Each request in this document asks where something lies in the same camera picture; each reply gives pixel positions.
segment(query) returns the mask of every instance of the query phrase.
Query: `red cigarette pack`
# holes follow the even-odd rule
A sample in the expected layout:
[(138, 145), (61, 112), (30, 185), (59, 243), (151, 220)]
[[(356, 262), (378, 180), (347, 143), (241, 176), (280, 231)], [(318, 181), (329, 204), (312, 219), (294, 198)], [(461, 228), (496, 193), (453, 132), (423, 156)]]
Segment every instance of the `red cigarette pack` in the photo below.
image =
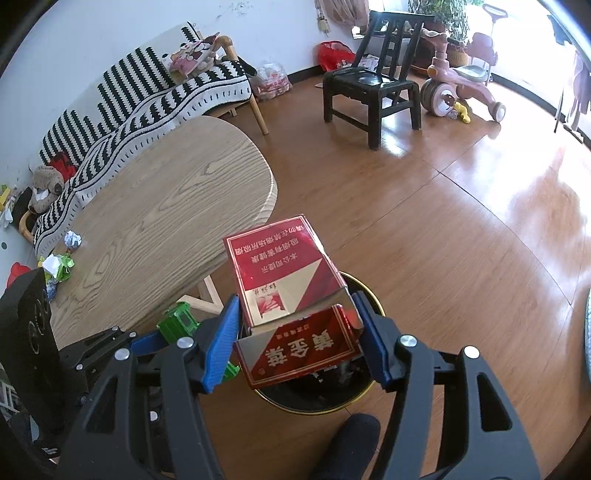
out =
[(360, 354), (363, 328), (345, 281), (304, 216), (224, 239), (249, 336), (236, 350), (251, 388)]

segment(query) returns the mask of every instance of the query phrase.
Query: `green plastic part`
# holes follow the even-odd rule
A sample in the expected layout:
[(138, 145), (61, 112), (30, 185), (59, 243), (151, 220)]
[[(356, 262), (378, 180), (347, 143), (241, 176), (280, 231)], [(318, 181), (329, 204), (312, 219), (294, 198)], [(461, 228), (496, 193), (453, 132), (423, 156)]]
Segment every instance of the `green plastic part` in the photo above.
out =
[[(193, 336), (199, 325), (200, 323), (191, 315), (189, 304), (186, 301), (180, 301), (164, 312), (164, 320), (156, 325), (156, 328), (168, 344), (173, 345), (179, 338)], [(235, 378), (239, 372), (239, 366), (228, 362), (222, 382)]]

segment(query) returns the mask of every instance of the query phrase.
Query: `yellow toy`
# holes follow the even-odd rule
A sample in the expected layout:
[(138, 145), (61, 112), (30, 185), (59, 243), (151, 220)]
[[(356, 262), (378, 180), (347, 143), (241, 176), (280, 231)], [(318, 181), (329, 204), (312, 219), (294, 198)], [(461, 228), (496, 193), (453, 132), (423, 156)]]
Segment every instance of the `yellow toy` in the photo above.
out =
[(468, 109), (463, 106), (460, 102), (453, 104), (453, 109), (457, 112), (458, 118), (465, 124), (469, 124), (472, 120), (468, 116)]
[(6, 203), (6, 201), (8, 200), (8, 196), (10, 195), (10, 189), (9, 188), (4, 188), (4, 191), (2, 192), (2, 195), (0, 195), (0, 212), (4, 211), (4, 204)]

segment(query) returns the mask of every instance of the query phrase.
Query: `wooden table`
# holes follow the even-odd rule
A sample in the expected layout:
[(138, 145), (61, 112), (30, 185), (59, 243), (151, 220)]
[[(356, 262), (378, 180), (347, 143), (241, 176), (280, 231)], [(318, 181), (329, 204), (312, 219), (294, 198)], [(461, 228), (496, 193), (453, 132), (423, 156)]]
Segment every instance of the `wooden table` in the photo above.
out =
[(276, 199), (269, 165), (236, 127), (202, 116), (168, 133), (74, 221), (82, 245), (51, 304), (58, 347), (114, 325), (154, 327), (225, 261), (222, 238), (265, 223)]

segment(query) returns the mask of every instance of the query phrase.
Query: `black sock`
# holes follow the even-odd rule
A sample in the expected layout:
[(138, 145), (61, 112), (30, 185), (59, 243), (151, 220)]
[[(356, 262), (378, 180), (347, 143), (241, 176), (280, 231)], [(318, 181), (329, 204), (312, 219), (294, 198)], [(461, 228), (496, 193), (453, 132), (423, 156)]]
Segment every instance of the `black sock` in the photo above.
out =
[(361, 480), (378, 446), (379, 421), (357, 413), (342, 424), (309, 480)]

